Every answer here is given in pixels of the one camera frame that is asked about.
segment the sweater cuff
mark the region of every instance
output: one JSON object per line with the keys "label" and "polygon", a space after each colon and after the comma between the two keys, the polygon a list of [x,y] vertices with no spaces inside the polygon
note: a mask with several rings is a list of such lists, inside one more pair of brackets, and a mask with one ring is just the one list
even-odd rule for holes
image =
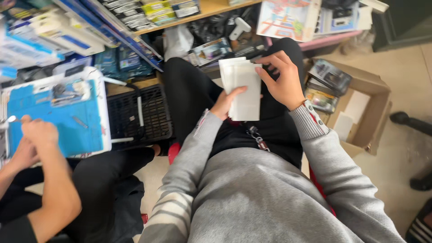
{"label": "sweater cuff", "polygon": [[289,114],[294,120],[301,140],[313,139],[329,132],[328,127],[324,125],[309,100]]}
{"label": "sweater cuff", "polygon": [[204,111],[203,116],[197,123],[194,131],[194,137],[203,142],[209,142],[213,145],[217,132],[223,121],[215,116],[209,109]]}

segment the floor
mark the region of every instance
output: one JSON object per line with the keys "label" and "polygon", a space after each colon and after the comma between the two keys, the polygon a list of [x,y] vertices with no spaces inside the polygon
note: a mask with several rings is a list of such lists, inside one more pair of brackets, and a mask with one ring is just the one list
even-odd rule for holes
{"label": "floor", "polygon": [[[432,122],[432,44],[350,56],[336,51],[323,58],[380,75],[392,90],[392,112],[405,111]],[[378,187],[376,196],[384,201],[384,210],[403,236],[419,209],[432,197],[432,191],[417,192],[409,187],[409,179],[426,171],[431,159],[432,137],[390,121],[386,123],[378,154],[365,152],[354,158]],[[158,200],[156,190],[168,166],[167,157],[157,157],[136,173],[146,191],[142,213],[150,216]]]}

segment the gray sleeve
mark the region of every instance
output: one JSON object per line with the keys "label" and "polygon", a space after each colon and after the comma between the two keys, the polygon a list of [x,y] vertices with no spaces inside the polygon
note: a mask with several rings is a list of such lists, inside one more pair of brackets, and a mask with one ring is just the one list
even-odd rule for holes
{"label": "gray sleeve", "polygon": [[337,218],[364,242],[405,242],[375,197],[377,188],[362,174],[309,101],[290,112],[318,183]]}
{"label": "gray sleeve", "polygon": [[140,243],[187,242],[192,202],[198,194],[197,185],[221,125],[222,121],[206,110],[187,136],[162,179],[158,189],[160,198],[145,225]]}

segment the blue repair mat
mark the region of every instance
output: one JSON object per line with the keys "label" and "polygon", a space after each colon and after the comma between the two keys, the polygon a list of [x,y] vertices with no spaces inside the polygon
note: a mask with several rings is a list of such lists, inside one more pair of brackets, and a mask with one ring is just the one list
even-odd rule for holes
{"label": "blue repair mat", "polygon": [[[21,118],[30,115],[32,119],[41,118],[57,126],[59,133],[59,146],[64,156],[80,153],[95,152],[103,149],[101,118],[99,117],[95,82],[89,80],[91,96],[86,101],[59,107],[52,107],[51,91],[33,94],[33,85],[12,90],[7,103],[8,117],[15,115]],[[88,128],[80,125],[73,116],[76,116]],[[22,138],[21,123],[9,124],[9,151],[12,156]]]}

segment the stack of white cards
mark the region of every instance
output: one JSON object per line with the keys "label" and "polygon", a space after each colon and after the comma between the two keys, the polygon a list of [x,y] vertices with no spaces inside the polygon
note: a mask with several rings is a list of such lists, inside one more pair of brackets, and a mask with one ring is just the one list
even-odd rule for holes
{"label": "stack of white cards", "polygon": [[233,121],[260,120],[261,78],[255,67],[262,67],[262,64],[253,64],[245,57],[219,60],[220,76],[227,94],[237,87],[248,87],[231,104],[228,116]]}

